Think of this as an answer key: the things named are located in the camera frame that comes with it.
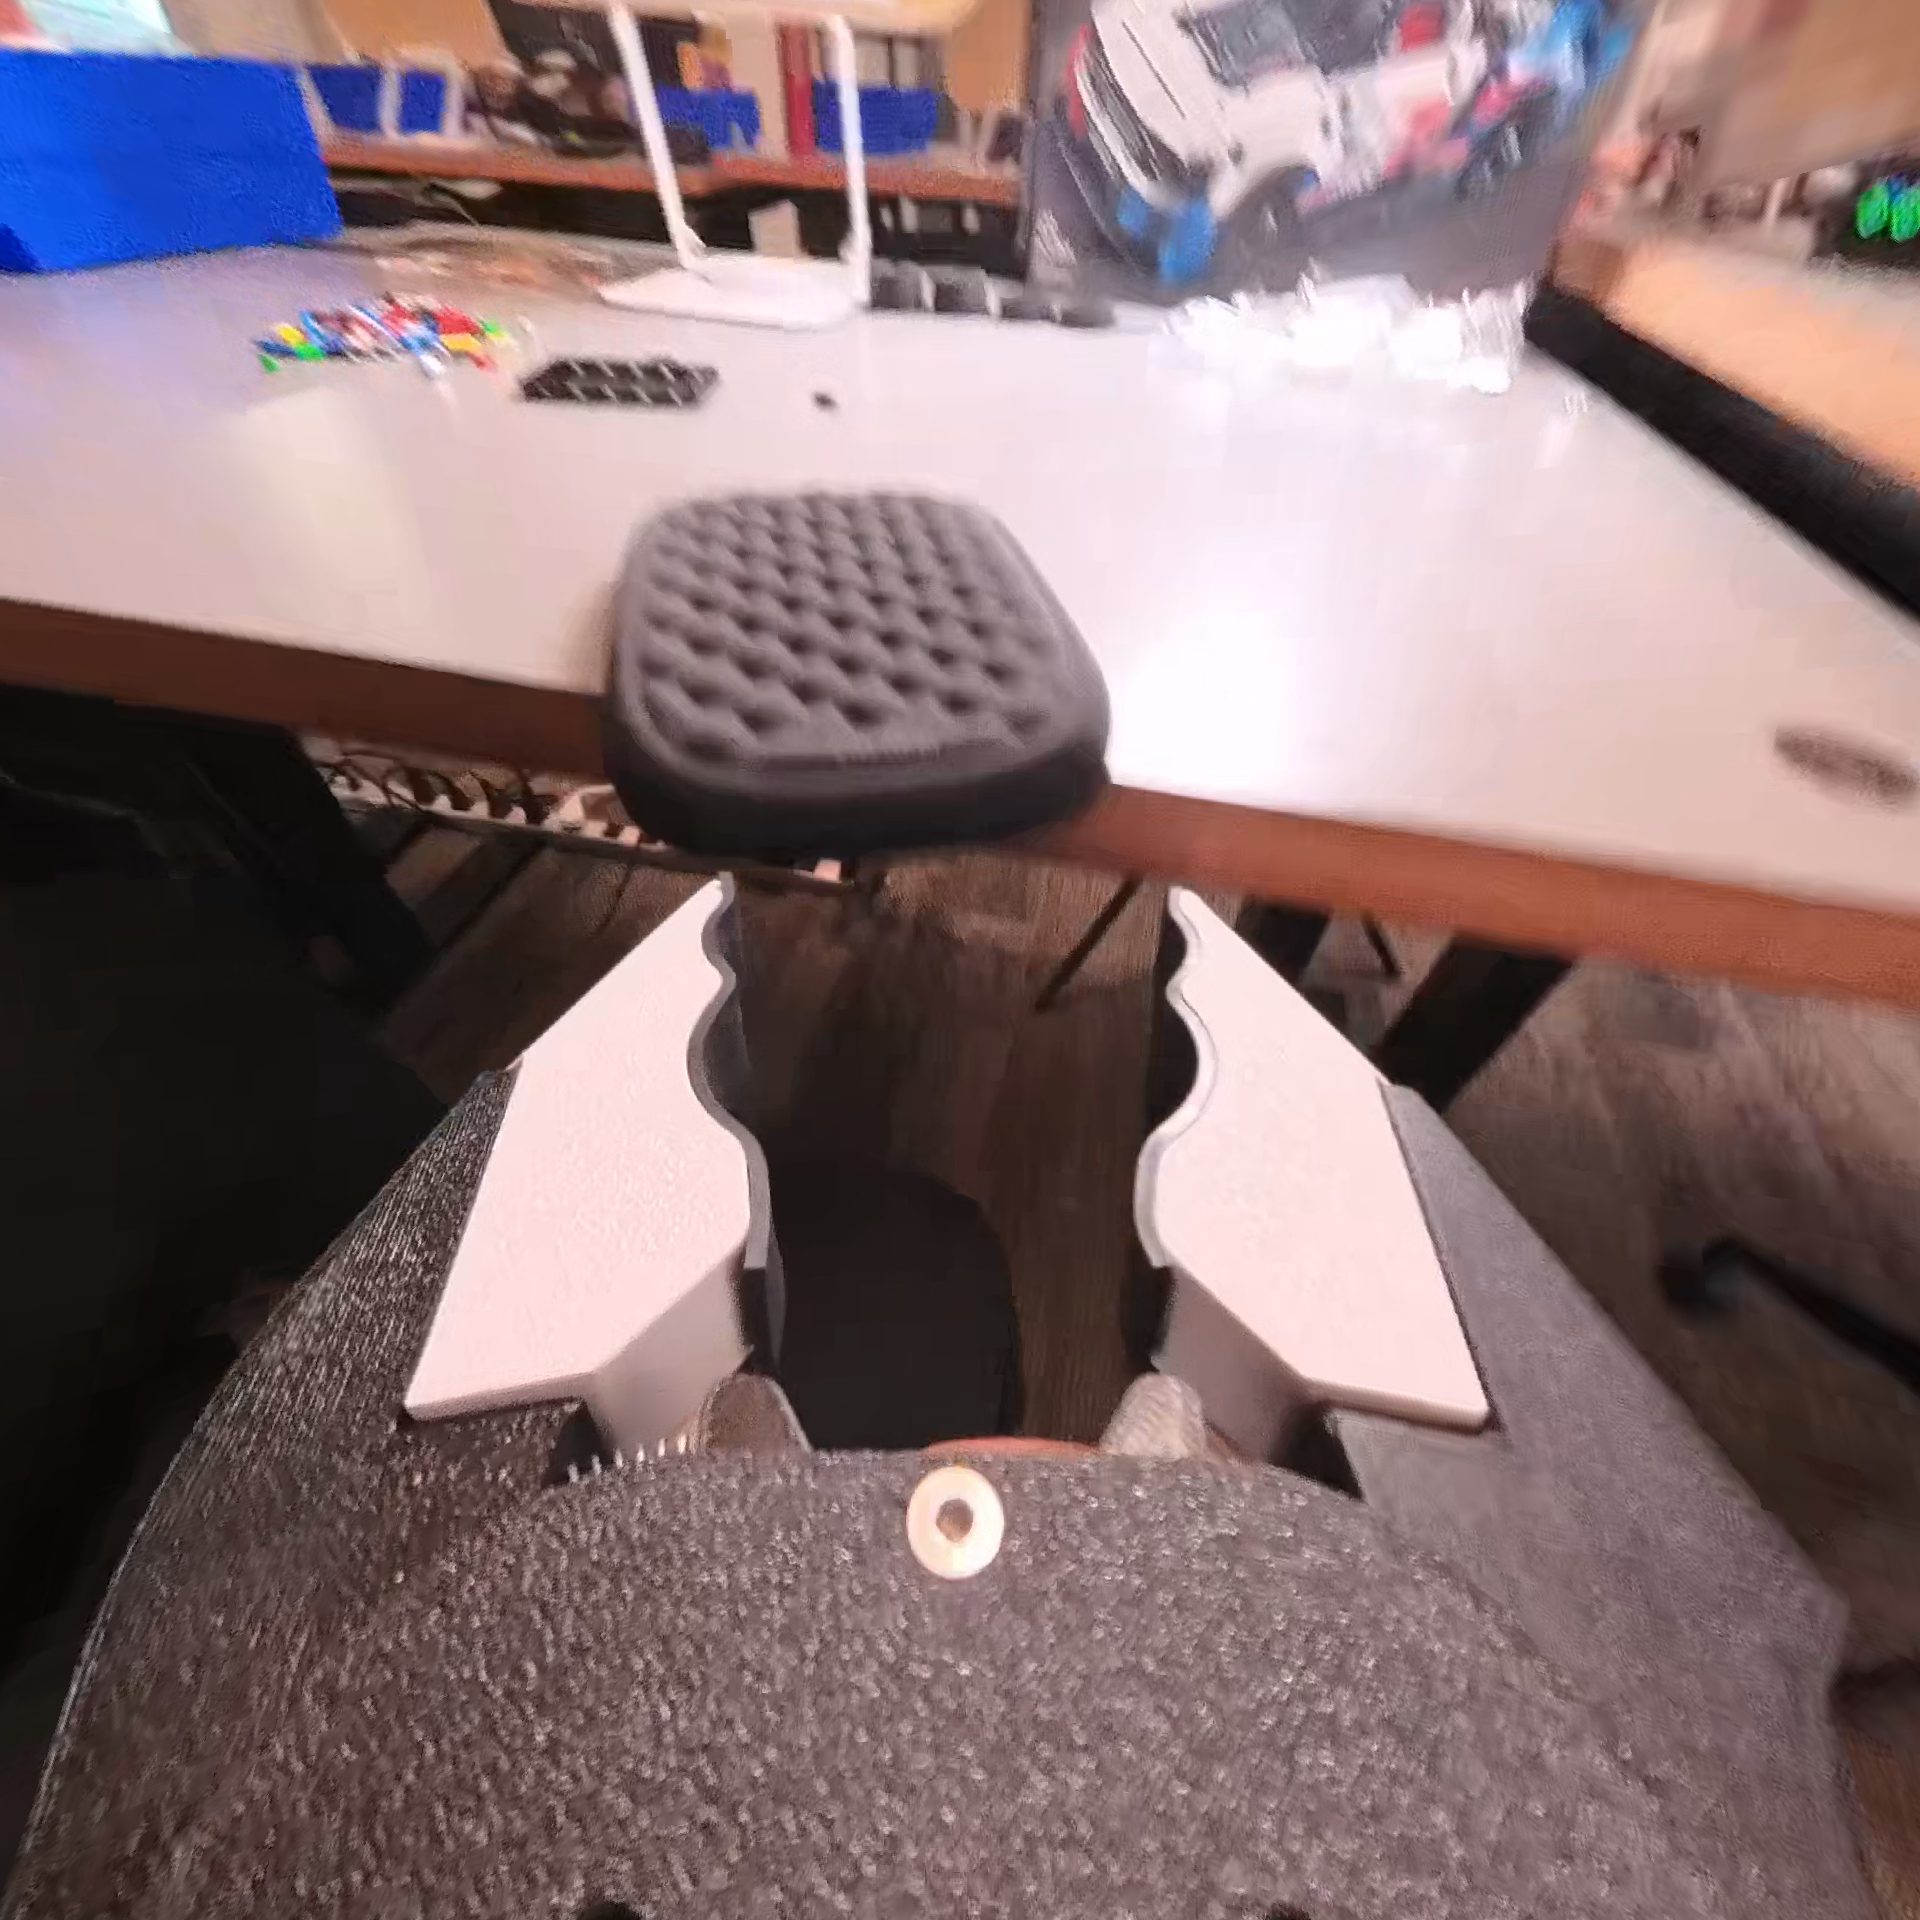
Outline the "lego set box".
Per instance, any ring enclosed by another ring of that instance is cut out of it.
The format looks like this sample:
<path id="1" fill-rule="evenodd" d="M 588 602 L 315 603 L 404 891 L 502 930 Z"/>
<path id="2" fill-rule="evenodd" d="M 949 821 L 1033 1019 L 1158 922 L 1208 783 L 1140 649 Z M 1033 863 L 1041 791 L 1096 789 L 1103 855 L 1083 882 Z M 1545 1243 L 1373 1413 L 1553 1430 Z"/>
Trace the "lego set box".
<path id="1" fill-rule="evenodd" d="M 1143 305 L 1535 282 L 1651 5 L 1037 5 L 1031 282 Z"/>

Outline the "black lego frame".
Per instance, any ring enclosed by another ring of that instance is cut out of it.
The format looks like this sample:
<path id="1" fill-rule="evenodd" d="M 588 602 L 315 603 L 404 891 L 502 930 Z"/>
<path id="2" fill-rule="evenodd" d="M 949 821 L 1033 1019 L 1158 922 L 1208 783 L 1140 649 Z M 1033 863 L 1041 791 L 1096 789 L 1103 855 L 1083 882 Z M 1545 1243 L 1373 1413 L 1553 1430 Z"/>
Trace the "black lego frame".
<path id="1" fill-rule="evenodd" d="M 711 367 L 671 357 L 556 357 L 519 383 L 519 398 L 599 409 L 691 413 L 718 385 Z"/>

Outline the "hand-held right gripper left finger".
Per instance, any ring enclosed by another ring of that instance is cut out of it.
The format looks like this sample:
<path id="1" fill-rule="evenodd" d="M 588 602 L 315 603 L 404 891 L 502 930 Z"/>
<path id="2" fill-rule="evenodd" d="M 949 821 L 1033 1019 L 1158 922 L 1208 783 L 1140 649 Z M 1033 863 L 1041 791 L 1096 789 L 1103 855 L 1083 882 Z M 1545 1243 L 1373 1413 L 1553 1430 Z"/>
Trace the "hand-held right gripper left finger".
<path id="1" fill-rule="evenodd" d="M 568 1402 L 615 1459 L 671 1457 L 708 1392 L 777 1352 L 736 987 L 736 882 L 715 878 L 516 1058 L 404 1389 L 413 1423 Z"/>

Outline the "wood edged background desk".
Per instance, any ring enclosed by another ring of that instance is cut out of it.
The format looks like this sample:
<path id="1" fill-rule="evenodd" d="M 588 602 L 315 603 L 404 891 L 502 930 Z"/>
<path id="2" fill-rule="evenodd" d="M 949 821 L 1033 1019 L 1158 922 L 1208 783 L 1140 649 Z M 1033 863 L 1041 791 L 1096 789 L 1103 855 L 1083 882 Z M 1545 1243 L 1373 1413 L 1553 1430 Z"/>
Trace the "wood edged background desk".
<path id="1" fill-rule="evenodd" d="M 1837 566 L 1916 600 L 1916 277 L 1576 229 L 1525 336 Z"/>

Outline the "small blue background bin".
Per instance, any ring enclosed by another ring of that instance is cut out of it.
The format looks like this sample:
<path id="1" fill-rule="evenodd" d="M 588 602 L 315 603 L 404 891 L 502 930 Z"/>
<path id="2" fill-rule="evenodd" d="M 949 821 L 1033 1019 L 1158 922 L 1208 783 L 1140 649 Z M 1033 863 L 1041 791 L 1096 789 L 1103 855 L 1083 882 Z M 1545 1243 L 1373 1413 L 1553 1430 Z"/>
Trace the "small blue background bin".
<path id="1" fill-rule="evenodd" d="M 463 123 L 459 71 L 443 65 L 302 65 L 309 115 L 323 138 L 453 141 Z"/>

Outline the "empty clear plastic bag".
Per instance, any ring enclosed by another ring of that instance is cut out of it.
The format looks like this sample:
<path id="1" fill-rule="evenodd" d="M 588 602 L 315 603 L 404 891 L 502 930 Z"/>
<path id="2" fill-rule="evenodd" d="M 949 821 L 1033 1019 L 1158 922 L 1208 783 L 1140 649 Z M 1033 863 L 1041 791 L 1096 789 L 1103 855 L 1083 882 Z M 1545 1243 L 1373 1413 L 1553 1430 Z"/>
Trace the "empty clear plastic bag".
<path id="1" fill-rule="evenodd" d="M 1518 280 L 1428 297 L 1403 277 L 1305 277 L 1283 296 L 1185 302 L 1167 331 L 1239 379 L 1397 383 L 1499 397 L 1519 374 L 1535 291 L 1534 280 Z"/>

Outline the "blue bin with tag label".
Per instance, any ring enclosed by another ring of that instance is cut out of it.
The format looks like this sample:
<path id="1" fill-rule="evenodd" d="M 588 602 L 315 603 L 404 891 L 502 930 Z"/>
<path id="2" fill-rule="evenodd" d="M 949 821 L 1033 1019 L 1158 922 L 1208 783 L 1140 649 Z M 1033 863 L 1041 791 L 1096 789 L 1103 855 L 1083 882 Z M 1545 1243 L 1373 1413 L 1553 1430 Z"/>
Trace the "blue bin with tag label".
<path id="1" fill-rule="evenodd" d="M 343 231 L 296 73 L 3 53 L 3 272 L 324 243 Z"/>

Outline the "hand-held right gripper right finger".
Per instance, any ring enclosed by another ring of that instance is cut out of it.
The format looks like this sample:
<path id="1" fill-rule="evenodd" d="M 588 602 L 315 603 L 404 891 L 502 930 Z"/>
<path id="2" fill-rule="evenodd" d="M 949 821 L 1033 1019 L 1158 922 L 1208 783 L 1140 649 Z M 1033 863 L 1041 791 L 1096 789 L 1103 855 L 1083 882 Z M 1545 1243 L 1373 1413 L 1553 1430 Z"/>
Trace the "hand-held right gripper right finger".
<path id="1" fill-rule="evenodd" d="M 1382 1077 L 1185 888 L 1164 1009 L 1191 1083 L 1135 1167 L 1167 1279 L 1152 1363 L 1241 1454 L 1309 1413 L 1483 1434 L 1492 1407 L 1400 1153 Z"/>

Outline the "black desk leg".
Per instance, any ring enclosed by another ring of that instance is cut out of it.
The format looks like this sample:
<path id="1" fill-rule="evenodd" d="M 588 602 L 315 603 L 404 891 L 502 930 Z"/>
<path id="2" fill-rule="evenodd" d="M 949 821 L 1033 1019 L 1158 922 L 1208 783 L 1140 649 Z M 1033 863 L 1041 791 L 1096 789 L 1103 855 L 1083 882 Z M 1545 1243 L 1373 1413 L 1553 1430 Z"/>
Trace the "black desk leg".
<path id="1" fill-rule="evenodd" d="M 1444 1113 L 1572 968 L 1557 951 L 1451 938 L 1373 1046 L 1373 1069 Z"/>

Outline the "pile of lego pieces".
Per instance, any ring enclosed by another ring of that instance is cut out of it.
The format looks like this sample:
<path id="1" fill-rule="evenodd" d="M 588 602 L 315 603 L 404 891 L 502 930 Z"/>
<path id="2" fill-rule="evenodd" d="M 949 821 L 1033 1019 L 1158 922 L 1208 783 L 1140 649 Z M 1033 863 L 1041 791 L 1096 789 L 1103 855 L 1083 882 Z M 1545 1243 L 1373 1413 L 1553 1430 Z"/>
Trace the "pile of lego pieces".
<path id="1" fill-rule="evenodd" d="M 489 370 L 519 347 L 508 322 L 431 296 L 373 296 L 350 305 L 309 306 L 270 325 L 248 343 L 265 374 L 400 365 L 427 377 L 441 377 L 448 369 Z"/>

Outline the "black desk grommet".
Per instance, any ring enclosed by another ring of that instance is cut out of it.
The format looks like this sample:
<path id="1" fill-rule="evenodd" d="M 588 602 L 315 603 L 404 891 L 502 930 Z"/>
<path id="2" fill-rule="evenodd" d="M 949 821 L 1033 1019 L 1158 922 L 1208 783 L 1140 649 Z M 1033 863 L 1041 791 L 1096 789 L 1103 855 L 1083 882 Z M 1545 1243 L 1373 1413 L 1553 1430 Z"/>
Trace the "black desk grommet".
<path id="1" fill-rule="evenodd" d="M 1779 727 L 1776 759 L 1823 793 L 1877 810 L 1918 805 L 1918 769 L 1901 753 L 1821 727 Z"/>

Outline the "black device with green lights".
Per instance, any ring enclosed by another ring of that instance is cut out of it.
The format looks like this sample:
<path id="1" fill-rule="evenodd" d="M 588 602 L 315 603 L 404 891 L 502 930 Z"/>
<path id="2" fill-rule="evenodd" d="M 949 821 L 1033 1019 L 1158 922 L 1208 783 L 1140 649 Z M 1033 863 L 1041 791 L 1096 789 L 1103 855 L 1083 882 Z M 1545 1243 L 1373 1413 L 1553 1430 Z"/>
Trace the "black device with green lights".
<path id="1" fill-rule="evenodd" d="M 1918 150 L 1846 161 L 1808 177 L 1813 256 L 1918 272 Z"/>

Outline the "round floor disc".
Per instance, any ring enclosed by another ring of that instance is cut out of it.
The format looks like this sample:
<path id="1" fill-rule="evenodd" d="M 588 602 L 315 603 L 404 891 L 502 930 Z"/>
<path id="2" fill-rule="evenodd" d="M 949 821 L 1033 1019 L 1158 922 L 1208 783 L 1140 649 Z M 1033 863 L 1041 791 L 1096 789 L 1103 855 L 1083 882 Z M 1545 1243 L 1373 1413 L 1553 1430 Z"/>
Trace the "round floor disc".
<path id="1" fill-rule="evenodd" d="M 981 1208 L 917 1169 L 771 1163 L 784 1328 L 774 1376 L 819 1453 L 1016 1434 L 1016 1294 Z"/>

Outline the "white book stand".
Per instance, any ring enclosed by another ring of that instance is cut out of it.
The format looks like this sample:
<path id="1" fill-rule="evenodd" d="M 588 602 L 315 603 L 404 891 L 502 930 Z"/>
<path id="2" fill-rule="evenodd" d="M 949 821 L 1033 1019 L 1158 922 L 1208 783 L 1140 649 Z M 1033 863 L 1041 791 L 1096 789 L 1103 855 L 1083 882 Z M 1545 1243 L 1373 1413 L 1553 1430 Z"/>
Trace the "white book stand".
<path id="1" fill-rule="evenodd" d="M 839 328 L 864 312 L 872 285 L 872 224 L 856 105 L 856 49 L 847 18 L 829 13 L 828 5 L 798 5 L 796 13 L 806 23 L 820 26 L 828 37 L 844 136 L 847 241 L 844 263 L 825 267 L 707 247 L 684 210 L 679 169 L 670 154 L 637 16 L 631 5 L 617 3 L 605 3 L 604 15 L 673 263 L 633 280 L 608 282 L 599 288 L 599 297 L 629 313 L 785 331 Z"/>

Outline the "white power strip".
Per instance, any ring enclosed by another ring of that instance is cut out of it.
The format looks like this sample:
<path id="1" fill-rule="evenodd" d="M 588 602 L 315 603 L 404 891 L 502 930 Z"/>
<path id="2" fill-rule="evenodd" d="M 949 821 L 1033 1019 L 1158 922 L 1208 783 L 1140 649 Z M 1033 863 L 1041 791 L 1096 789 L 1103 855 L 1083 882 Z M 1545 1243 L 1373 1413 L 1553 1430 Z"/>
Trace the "white power strip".
<path id="1" fill-rule="evenodd" d="M 764 895 L 859 897 L 881 871 L 853 861 L 768 863 L 699 855 L 644 830 L 609 783 L 588 776 L 529 773 L 502 761 L 388 753 L 363 742 L 302 737 L 307 761 L 343 810 L 390 817 L 591 858 L 621 869 L 711 878 L 732 874 Z"/>

